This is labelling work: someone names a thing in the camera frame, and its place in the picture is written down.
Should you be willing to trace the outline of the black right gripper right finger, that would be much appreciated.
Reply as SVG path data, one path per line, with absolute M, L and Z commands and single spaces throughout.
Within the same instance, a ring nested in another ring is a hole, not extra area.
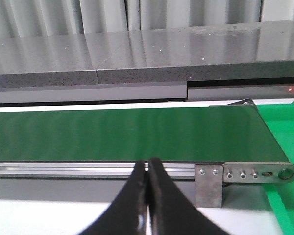
M 149 209 L 153 235 L 226 235 L 180 191 L 158 158 L 148 161 Z

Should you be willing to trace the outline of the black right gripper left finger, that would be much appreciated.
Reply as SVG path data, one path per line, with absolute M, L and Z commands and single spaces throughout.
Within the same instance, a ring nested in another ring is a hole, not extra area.
M 81 235 L 144 235 L 146 233 L 145 163 L 137 161 L 125 185 L 106 211 Z

